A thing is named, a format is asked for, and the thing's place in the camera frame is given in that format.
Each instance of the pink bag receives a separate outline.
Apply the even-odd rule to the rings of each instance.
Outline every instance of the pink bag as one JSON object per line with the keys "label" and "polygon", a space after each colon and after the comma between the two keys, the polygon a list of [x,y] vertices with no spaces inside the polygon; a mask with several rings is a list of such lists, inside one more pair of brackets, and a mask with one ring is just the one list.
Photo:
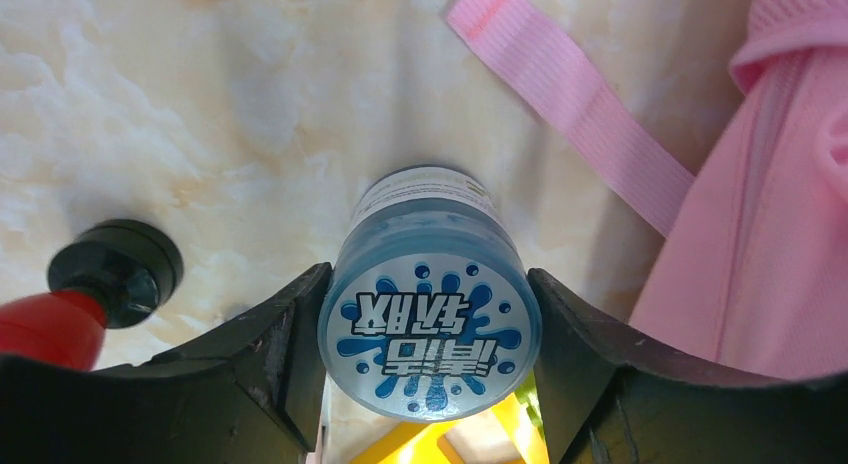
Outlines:
{"label": "pink bag", "polygon": [[694,184],[527,0],[448,21],[668,234],[631,325],[760,374],[848,369],[848,0],[754,0],[731,64],[748,96]]}

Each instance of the yellow plastic part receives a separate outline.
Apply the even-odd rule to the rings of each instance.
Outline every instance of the yellow plastic part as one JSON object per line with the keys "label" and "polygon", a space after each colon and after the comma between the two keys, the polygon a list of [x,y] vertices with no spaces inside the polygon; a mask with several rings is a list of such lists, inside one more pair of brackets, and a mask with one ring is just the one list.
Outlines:
{"label": "yellow plastic part", "polygon": [[[508,464],[548,464],[548,449],[521,403],[510,394],[492,411],[521,459]],[[351,464],[463,464],[445,434],[459,421],[418,424],[402,422],[356,456]]]}
{"label": "yellow plastic part", "polygon": [[518,449],[518,453],[526,464],[548,464],[548,447],[539,430],[530,421],[530,416],[524,411],[515,394],[492,408],[492,412],[503,426],[509,439]]}

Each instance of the red handle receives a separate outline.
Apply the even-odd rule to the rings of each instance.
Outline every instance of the red handle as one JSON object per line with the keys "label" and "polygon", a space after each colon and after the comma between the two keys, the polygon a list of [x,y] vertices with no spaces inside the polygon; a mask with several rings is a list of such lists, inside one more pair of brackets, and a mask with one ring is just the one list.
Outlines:
{"label": "red handle", "polygon": [[105,328],[103,308],[83,293],[25,297],[0,307],[0,353],[88,371],[103,347]]}

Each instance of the pink strap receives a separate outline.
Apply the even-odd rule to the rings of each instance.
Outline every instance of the pink strap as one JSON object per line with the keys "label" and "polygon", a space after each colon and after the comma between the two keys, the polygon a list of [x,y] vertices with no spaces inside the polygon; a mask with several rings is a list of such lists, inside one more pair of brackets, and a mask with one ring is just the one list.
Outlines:
{"label": "pink strap", "polygon": [[694,178],[633,120],[568,34],[527,0],[457,0],[447,19],[616,194],[668,235]]}

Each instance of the marble surface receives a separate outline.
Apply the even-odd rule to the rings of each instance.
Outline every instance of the marble surface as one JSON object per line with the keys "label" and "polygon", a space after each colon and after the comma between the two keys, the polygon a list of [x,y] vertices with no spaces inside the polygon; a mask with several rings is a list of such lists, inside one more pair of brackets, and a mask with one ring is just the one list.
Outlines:
{"label": "marble surface", "polygon": [[[697,170],[741,99],[750,0],[531,1]],[[0,300],[44,291],[92,224],[154,223],[184,283],[99,365],[140,363],[333,261],[366,187],[430,162],[490,188],[528,267],[626,318],[661,237],[470,54],[449,2],[0,0]],[[327,462],[382,429],[331,426]]]}

